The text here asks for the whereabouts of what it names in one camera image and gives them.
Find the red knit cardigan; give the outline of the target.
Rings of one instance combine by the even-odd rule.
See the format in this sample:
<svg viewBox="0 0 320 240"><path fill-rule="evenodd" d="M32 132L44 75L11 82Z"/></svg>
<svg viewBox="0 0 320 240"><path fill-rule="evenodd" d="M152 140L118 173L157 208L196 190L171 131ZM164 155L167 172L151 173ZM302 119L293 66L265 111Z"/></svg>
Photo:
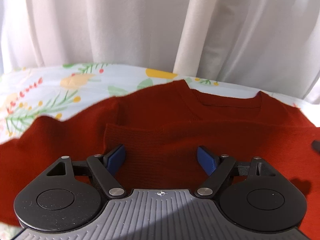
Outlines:
<svg viewBox="0 0 320 240"><path fill-rule="evenodd" d="M63 155L84 160L124 145L116 179L131 189L196 189L206 173L199 146L240 161L260 156L304 193L300 226L319 239L319 155L315 127L296 108L259 92L226 98L174 81L103 100L66 121L39 116L18 139L1 145L1 221L17 225L16 195Z"/></svg>

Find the floral bed sheet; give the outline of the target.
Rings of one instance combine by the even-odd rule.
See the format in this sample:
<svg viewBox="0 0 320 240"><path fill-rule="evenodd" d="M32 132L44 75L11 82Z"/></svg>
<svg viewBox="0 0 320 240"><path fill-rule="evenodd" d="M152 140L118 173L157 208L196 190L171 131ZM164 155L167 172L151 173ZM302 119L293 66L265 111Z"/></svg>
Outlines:
<svg viewBox="0 0 320 240"><path fill-rule="evenodd" d="M31 69L1 77L1 151L100 152L136 141L300 133L310 122L295 103L254 91L219 95L223 84L106 63Z"/></svg>

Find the white curtain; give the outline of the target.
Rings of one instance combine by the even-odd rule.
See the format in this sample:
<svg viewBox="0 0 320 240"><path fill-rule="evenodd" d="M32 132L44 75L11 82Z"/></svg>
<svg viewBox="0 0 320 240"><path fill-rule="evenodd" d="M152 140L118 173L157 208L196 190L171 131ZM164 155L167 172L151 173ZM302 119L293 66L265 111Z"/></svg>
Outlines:
<svg viewBox="0 0 320 240"><path fill-rule="evenodd" d="M319 103L319 0L1 0L1 72L80 62Z"/></svg>

